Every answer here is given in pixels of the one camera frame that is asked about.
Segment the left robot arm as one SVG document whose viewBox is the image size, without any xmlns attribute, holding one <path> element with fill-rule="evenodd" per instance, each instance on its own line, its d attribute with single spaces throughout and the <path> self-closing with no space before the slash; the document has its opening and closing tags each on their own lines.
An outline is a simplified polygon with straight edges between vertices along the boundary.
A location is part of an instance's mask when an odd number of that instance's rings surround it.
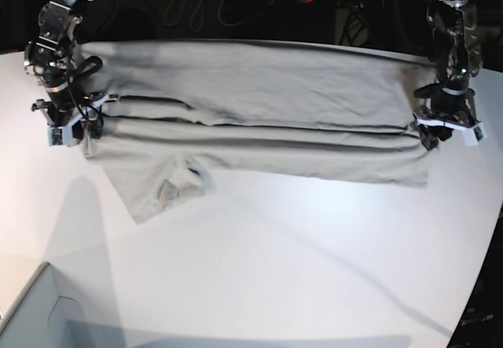
<svg viewBox="0 0 503 348">
<path fill-rule="evenodd" d="M 431 151 L 456 130 L 467 146 L 476 146 L 486 136 L 470 87 L 483 64 L 476 5 L 472 0 L 429 0 L 427 20 L 435 45 L 436 79 L 414 91 L 423 101 L 413 112 L 421 144 Z"/>
</svg>

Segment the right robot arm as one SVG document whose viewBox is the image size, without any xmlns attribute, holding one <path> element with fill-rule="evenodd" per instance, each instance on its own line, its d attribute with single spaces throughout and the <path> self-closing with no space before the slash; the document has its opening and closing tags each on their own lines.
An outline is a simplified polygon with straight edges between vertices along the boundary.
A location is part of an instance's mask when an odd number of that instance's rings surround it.
<svg viewBox="0 0 503 348">
<path fill-rule="evenodd" d="M 39 36 L 24 51 L 24 70 L 37 78 L 48 100 L 38 99 L 33 112 L 43 114 L 51 146 L 72 146 L 85 138 L 100 138 L 104 129 L 101 106 L 109 101 L 106 91 L 86 93 L 81 82 L 103 67 L 100 57 L 75 60 L 75 27 L 82 17 L 75 12 L 80 2 L 50 0 L 39 12 Z"/>
</svg>

